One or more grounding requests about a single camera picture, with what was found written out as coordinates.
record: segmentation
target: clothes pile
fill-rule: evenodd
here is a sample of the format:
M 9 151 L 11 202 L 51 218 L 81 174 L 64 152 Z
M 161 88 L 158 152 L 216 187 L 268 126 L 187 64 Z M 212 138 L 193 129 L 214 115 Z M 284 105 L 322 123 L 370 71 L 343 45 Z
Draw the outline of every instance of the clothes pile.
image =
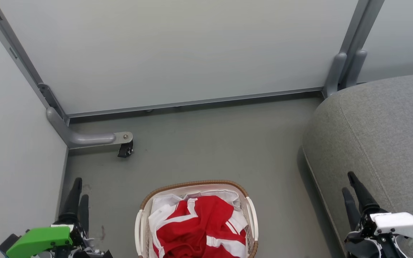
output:
M 246 258 L 247 222 L 229 190 L 154 198 L 149 258 Z

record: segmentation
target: white wall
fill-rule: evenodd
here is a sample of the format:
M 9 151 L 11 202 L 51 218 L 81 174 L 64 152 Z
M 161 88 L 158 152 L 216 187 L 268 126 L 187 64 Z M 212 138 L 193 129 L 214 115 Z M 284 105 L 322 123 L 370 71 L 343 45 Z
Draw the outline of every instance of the white wall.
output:
M 413 75 L 413 0 L 386 0 L 363 48 L 358 82 Z
M 0 0 L 66 113 L 322 87 L 355 0 Z
M 0 42 L 0 244 L 54 221 L 66 151 Z

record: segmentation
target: green robot part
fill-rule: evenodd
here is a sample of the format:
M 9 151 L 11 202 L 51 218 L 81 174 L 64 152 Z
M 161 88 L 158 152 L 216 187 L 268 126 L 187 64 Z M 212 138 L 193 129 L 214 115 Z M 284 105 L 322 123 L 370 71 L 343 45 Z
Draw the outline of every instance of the green robot part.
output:
M 7 250 L 6 256 L 8 258 L 30 258 L 53 246 L 68 245 L 72 243 L 70 231 L 70 227 L 32 229 Z

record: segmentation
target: gray sofa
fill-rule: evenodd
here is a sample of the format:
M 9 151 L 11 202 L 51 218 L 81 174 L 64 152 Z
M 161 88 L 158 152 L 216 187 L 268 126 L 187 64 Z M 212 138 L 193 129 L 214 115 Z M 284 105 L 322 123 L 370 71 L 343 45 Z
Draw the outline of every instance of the gray sofa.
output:
M 413 214 L 413 75 L 331 95 L 315 111 L 303 150 L 339 241 L 350 231 L 341 193 L 348 171 L 384 209 Z M 413 257 L 413 246 L 402 248 Z

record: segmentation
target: white handle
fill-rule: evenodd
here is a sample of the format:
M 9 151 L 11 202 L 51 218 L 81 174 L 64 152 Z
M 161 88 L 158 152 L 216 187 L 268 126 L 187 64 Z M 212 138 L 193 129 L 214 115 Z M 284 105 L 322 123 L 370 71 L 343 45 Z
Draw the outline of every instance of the white handle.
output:
M 138 253 L 138 256 L 141 256 L 141 244 L 140 244 L 140 239 L 139 239 L 139 229 L 140 229 L 140 224 L 141 224 L 141 216 L 143 214 L 143 210 L 139 210 L 138 214 L 136 214 L 136 220 L 135 220 L 135 247 L 136 247 L 136 252 Z
M 254 208 L 254 204 L 253 201 L 251 201 L 251 198 L 246 197 L 246 200 L 248 201 L 248 211 L 251 211 L 251 221 L 253 223 L 253 225 L 251 225 L 251 232 L 253 233 L 254 241 L 257 241 L 259 237 L 259 226 L 257 224 L 256 209 Z

